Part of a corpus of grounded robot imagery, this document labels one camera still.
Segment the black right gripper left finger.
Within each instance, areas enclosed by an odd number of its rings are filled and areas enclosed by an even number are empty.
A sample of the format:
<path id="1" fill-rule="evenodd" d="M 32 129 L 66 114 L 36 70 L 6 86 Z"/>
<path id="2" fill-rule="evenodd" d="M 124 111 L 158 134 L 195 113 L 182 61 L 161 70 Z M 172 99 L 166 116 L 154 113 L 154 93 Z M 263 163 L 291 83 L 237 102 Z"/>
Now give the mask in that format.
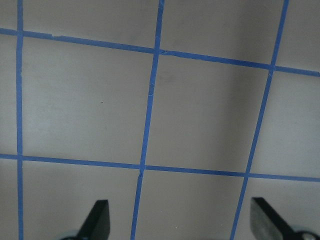
<path id="1" fill-rule="evenodd" d="M 109 201 L 97 200 L 76 235 L 60 240 L 108 240 L 111 232 Z"/>

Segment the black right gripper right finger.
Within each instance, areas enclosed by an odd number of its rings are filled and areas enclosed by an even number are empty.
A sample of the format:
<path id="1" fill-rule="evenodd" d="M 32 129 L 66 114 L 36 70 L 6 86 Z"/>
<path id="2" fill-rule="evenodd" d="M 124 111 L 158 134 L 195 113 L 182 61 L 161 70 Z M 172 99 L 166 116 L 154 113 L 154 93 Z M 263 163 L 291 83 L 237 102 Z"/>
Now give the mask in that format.
<path id="1" fill-rule="evenodd" d="M 262 197 L 250 200 L 250 230 L 256 240 L 318 240 L 320 236 L 307 230 L 294 230 Z"/>

